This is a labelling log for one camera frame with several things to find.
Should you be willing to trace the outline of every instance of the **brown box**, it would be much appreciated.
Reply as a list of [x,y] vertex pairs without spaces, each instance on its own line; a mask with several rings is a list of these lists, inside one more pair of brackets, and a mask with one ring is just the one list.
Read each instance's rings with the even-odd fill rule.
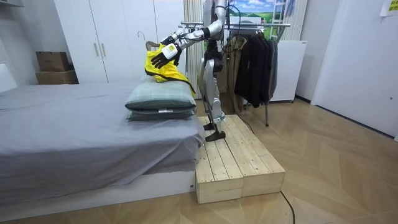
[[64,72],[69,70],[67,53],[65,52],[36,52],[40,71]]
[[74,70],[66,72],[39,72],[36,73],[36,77],[39,85],[79,84]]

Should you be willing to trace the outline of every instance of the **gray bed sheet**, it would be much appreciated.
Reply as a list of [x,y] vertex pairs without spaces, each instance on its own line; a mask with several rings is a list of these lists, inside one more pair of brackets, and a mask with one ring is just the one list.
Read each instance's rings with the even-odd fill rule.
[[24,86],[0,93],[0,206],[194,170],[196,116],[128,121],[138,83]]

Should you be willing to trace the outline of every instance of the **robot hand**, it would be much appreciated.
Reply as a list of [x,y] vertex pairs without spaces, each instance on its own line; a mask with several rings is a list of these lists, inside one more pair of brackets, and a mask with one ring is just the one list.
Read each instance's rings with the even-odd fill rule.
[[162,48],[162,52],[152,58],[151,62],[155,65],[155,68],[162,68],[167,63],[174,61],[174,65],[178,65],[180,60],[181,48],[175,44],[169,44]]

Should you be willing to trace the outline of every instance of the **wooden step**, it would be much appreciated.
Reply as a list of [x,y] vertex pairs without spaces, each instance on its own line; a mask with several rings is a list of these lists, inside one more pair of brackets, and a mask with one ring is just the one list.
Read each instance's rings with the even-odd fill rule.
[[[207,124],[207,117],[200,117]],[[196,168],[198,203],[280,192],[285,170],[237,115],[222,122],[225,139],[205,142]],[[213,131],[205,131],[208,136]]]

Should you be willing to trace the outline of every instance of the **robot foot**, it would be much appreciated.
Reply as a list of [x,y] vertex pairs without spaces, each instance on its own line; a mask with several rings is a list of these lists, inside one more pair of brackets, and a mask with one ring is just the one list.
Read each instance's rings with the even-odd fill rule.
[[216,140],[223,139],[223,138],[225,138],[224,131],[222,131],[222,132],[215,131],[213,134],[207,136],[205,139],[206,139],[206,142],[212,142],[212,141],[216,141]]
[[206,125],[203,125],[203,128],[205,129],[205,131],[210,131],[210,130],[214,130],[214,126],[211,123],[208,123]]

